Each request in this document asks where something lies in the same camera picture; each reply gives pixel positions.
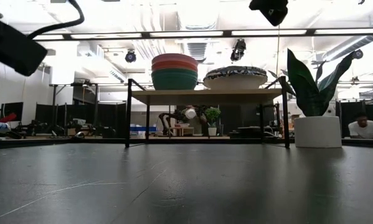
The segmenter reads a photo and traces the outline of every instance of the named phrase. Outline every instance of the security camera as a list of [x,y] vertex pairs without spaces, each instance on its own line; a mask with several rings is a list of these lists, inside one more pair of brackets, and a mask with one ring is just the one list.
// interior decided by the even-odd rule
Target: security camera
[[136,55],[134,50],[128,50],[128,53],[125,55],[125,61],[132,63],[136,61]]
[[361,59],[363,57],[363,52],[361,49],[356,50],[352,56],[354,59]]
[[236,45],[232,51],[232,54],[230,55],[230,59],[233,62],[236,62],[244,56],[244,51],[246,50],[246,43],[244,42],[244,39],[239,39],[236,42]]

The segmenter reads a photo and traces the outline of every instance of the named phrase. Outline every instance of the stacked bowl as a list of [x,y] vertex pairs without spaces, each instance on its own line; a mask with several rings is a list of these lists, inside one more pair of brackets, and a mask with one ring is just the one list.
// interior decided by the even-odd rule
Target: stacked bowl
[[162,54],[152,59],[151,79],[155,90],[194,90],[197,85],[197,65],[183,54]]

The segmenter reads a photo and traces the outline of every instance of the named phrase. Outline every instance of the green bowl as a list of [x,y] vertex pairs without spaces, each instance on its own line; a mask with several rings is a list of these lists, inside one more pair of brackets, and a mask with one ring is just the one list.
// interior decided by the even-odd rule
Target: green bowl
[[197,78],[179,75],[152,77],[152,81],[155,90],[194,90],[197,85]]
[[182,68],[167,68],[151,74],[156,90],[194,90],[197,72]]

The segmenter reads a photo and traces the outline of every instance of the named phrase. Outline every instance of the black cable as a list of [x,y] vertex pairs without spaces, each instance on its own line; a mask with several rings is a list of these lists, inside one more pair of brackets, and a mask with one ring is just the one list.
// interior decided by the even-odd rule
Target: black cable
[[81,23],[83,23],[84,20],[85,20],[84,14],[82,13],[82,10],[81,10],[80,6],[78,5],[78,3],[76,2],[76,0],[68,0],[68,2],[80,14],[80,18],[79,19],[74,20],[74,21],[70,21],[70,22],[60,23],[60,24],[54,24],[54,25],[51,25],[51,26],[43,27],[41,29],[37,29],[36,31],[34,31],[31,34],[29,34],[27,37],[29,39],[34,39],[38,35],[41,35],[43,33],[46,33],[46,32],[52,31],[52,30],[57,30],[57,29],[63,29],[63,28],[68,28],[68,27],[72,27],[72,26],[77,26],[77,25],[80,25]]

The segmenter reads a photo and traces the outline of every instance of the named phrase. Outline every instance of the dark gray table surface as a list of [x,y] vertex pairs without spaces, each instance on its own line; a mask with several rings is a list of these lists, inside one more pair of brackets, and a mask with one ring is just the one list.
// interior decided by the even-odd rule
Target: dark gray table surface
[[373,148],[0,149],[0,223],[373,223]]

